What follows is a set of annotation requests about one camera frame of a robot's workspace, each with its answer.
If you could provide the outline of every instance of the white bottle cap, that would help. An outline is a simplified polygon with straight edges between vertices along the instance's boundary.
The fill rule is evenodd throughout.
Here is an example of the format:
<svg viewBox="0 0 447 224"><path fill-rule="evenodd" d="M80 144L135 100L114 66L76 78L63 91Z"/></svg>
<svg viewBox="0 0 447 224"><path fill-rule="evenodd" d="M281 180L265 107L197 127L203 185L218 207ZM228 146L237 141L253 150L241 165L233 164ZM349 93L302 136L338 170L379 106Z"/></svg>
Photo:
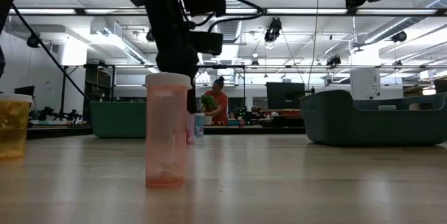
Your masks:
<svg viewBox="0 0 447 224"><path fill-rule="evenodd" d="M146 76L146 88L163 86L181 86L192 89L191 78L175 73L155 73Z"/></svg>
<svg viewBox="0 0 447 224"><path fill-rule="evenodd" d="M33 97L19 94L0 94L0 102L33 102Z"/></svg>

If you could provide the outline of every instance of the pink bottle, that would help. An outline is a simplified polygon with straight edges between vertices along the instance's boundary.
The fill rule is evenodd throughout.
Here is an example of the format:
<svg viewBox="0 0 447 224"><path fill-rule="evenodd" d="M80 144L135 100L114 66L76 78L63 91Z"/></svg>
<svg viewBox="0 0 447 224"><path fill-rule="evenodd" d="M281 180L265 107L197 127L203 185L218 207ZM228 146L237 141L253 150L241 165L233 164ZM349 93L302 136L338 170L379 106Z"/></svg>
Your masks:
<svg viewBox="0 0 447 224"><path fill-rule="evenodd" d="M186 162L186 93L189 77L173 73L146 76L146 185L184 182Z"/></svg>

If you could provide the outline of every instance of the person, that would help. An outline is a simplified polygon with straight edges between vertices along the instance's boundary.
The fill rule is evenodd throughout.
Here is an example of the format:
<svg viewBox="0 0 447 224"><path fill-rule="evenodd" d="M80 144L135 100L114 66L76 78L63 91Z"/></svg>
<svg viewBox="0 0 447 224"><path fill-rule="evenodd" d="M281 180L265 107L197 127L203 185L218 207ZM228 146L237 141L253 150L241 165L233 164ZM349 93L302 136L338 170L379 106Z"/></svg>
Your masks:
<svg viewBox="0 0 447 224"><path fill-rule="evenodd" d="M219 77L216 81L214 81L214 84L212 85L212 90L207 91L205 95L212 96L216 103L217 103L217 109L206 112L205 116L212 116L212 122L215 126L219 125L228 125L228 115L227 115L227 108L228 108L228 97L227 95L222 91L224 87L224 77Z"/></svg>

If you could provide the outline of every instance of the window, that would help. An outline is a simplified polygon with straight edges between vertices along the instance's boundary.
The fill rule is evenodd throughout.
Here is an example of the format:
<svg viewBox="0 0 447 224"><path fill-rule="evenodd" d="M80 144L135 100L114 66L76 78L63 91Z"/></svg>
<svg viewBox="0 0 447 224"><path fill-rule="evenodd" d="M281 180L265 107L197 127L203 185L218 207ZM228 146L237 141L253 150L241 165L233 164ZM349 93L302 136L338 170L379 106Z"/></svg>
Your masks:
<svg viewBox="0 0 447 224"><path fill-rule="evenodd" d="M244 107L244 98L228 98L228 111L234 112Z"/></svg>
<svg viewBox="0 0 447 224"><path fill-rule="evenodd" d="M267 97L253 97L253 106L260 107L261 111L268 110Z"/></svg>

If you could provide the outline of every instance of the desk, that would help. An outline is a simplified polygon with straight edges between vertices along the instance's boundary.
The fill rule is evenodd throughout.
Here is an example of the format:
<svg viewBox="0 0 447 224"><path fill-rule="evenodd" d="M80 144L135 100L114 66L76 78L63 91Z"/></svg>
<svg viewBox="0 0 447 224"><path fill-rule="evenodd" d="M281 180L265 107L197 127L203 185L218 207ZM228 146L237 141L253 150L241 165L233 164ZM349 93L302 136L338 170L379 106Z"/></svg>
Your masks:
<svg viewBox="0 0 447 224"><path fill-rule="evenodd" d="M304 127L205 126L206 135L305 134Z"/></svg>
<svg viewBox="0 0 447 224"><path fill-rule="evenodd" d="M205 136L186 182L145 186L145 141L27 143L0 163L2 223L445 223L442 147L334 148L304 135Z"/></svg>

